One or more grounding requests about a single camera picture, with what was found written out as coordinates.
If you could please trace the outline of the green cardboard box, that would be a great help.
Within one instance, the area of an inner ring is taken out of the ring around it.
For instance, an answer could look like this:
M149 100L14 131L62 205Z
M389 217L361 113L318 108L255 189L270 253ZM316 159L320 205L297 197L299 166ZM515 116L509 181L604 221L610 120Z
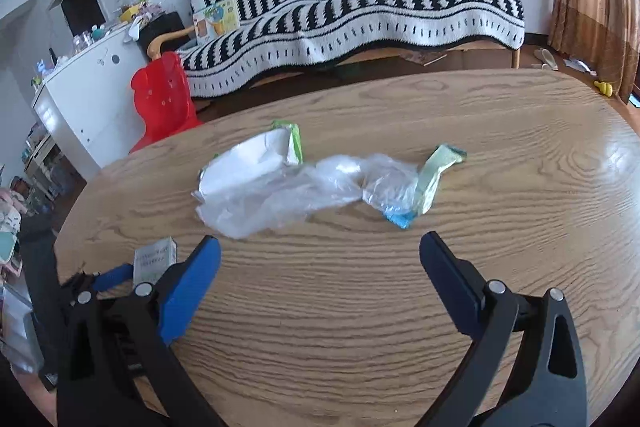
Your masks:
M155 285L163 274L177 262L178 247L172 237L140 247L134 251L134 286L141 283Z

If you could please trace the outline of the pale green candy wrapper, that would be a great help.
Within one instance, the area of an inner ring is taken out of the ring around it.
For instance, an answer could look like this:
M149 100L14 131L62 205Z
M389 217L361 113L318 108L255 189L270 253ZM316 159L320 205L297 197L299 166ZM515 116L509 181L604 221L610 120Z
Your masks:
M425 215L431 209L442 174L450 167L462 164L465 159L465 150L449 144L440 144L427 158L419 173L410 209L403 212L385 210L385 219L401 230L410 228L417 217Z

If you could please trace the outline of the clear plastic bag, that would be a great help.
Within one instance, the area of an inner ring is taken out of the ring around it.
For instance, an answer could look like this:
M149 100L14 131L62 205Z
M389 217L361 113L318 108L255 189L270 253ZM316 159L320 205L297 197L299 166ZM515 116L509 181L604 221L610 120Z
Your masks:
M355 202L382 213L404 213L412 206L416 184L418 168L408 162L383 154L334 155L314 164L282 166L224 188L206 196L196 214L214 231L245 239Z

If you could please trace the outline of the white cabinet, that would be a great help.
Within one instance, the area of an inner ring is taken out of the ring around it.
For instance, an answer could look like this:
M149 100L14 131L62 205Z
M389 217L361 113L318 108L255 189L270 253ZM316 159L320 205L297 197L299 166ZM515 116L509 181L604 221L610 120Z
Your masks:
M69 58L32 99L55 144L87 181L122 159L144 135L130 82L148 60L125 25Z

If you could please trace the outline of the red plastic child chair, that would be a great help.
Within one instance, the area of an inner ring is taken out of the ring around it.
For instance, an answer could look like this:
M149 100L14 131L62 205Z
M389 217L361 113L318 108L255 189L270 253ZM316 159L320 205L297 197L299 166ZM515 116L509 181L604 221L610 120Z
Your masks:
M134 91L134 108L144 124L143 136L131 153L201 126L177 53L163 53L139 69L130 87Z

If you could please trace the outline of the round wooden table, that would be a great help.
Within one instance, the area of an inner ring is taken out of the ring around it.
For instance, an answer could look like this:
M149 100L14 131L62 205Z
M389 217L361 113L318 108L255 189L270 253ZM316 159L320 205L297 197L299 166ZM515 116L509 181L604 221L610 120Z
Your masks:
M639 139L589 84L536 69L436 72L308 93L222 118L115 162L82 191L55 243L58 271L104 271L170 236L206 233L198 173L296 122L309 160L382 153L466 161L407 231L362 202L242 241L176 353L231 426L412 426L469 341L419 260L436 231L488 279L572 311L599 416L639 358Z

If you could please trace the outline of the children's picture book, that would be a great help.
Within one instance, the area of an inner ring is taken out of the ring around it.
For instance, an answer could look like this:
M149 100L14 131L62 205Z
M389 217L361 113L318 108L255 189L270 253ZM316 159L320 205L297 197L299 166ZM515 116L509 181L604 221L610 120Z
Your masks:
M221 0L193 14L193 26L198 44L209 43L240 28L236 0Z

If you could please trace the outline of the black white striped sofa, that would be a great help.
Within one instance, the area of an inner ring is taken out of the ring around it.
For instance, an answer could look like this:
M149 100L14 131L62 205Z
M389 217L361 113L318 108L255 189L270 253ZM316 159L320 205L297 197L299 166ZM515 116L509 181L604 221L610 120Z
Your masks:
M191 6L212 15L225 1L191 0ZM230 1L238 27L181 54L195 98L217 98L368 49L448 49L489 40L518 51L525 37L521 0Z

